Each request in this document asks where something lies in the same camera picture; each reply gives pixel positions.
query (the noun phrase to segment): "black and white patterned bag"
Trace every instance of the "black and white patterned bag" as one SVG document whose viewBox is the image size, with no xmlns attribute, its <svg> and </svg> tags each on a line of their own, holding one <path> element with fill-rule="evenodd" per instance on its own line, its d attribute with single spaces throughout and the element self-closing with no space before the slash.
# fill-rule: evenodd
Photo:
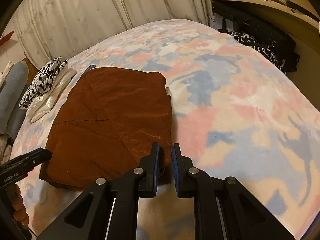
<svg viewBox="0 0 320 240">
<path fill-rule="evenodd" d="M 275 65 L 284 74 L 286 74 L 286 71 L 283 71 L 285 60 L 278 57 L 274 52 L 272 52 L 268 48 L 267 45 L 257 44 L 256 39 L 252 35 L 244 33 L 243 31 L 231 32 L 230 34 L 239 43 L 249 46 L 255 49 L 256 51 L 258 51 L 261 55 L 263 55 L 266 59 L 268 59 L 273 65 Z"/>
<path fill-rule="evenodd" d="M 67 60 L 61 62 L 61 59 L 62 57 L 57 57 L 51 60 L 38 71 L 32 81 L 32 84 L 23 95 L 19 103 L 19 108 L 28 109 L 34 98 L 42 95 L 52 88 L 52 84 L 56 76 L 68 62 Z"/>
</svg>

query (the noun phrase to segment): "pastel floral blanket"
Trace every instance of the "pastel floral blanket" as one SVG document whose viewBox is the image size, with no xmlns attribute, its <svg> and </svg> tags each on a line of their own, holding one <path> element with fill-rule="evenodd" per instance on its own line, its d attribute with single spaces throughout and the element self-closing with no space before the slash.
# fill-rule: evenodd
<svg viewBox="0 0 320 240">
<path fill-rule="evenodd" d="M 45 147 L 68 93 L 91 64 L 166 77 L 172 96 L 172 141 L 213 177 L 236 177 L 300 239 L 320 211 L 320 113 L 295 85 L 254 49 L 200 23 L 153 22 L 71 58 L 76 76 L 52 111 L 25 120 L 12 158 Z M 40 234 L 79 192 L 40 180 L 40 167 L 19 183 L 31 228 Z M 137 239 L 194 239 L 192 199 L 174 185 L 140 199 Z"/>
</svg>

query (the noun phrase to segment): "brown fabric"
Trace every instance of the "brown fabric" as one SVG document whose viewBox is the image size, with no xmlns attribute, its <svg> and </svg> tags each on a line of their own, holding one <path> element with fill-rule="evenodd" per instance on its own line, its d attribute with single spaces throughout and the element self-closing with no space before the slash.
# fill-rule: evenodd
<svg viewBox="0 0 320 240">
<path fill-rule="evenodd" d="M 105 67 L 79 79 L 56 116 L 46 148 L 52 159 L 40 179 L 70 189 L 114 179 L 138 166 L 152 142 L 171 163 L 172 108 L 165 77 L 157 72 Z"/>
<path fill-rule="evenodd" d="M 160 177 L 158 180 L 158 185 L 170 184 L 171 183 L 171 168 L 170 166 L 165 167 L 160 170 Z"/>
</svg>

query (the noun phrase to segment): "black cable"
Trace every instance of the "black cable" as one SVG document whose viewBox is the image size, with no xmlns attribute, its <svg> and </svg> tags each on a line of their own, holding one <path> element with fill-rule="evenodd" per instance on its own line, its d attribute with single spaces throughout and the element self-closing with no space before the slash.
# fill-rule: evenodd
<svg viewBox="0 0 320 240">
<path fill-rule="evenodd" d="M 35 237 L 38 237 L 36 236 L 36 234 L 29 228 L 29 231 L 35 236 Z"/>
</svg>

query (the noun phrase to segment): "gray cushion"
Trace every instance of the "gray cushion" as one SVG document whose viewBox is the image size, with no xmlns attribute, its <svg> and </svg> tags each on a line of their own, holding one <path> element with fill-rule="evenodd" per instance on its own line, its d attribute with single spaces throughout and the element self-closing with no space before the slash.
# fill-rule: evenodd
<svg viewBox="0 0 320 240">
<path fill-rule="evenodd" d="M 28 80 L 28 67 L 24 61 L 12 67 L 0 88 L 0 134 L 6 132 L 8 120 Z"/>
<path fill-rule="evenodd" d="M 7 130 L 5 131 L 5 133 L 7 135 L 9 135 L 13 140 L 16 139 L 18 132 L 20 130 L 20 127 L 26 117 L 26 113 L 27 110 L 26 109 L 20 109 L 19 108 L 19 102 L 22 99 L 22 96 L 24 95 L 24 93 L 27 91 L 28 87 L 30 86 L 29 83 L 27 83 L 16 103 L 16 105 L 14 106 L 12 113 L 10 115 L 10 118 L 8 120 L 8 124 L 7 124 Z"/>
</svg>

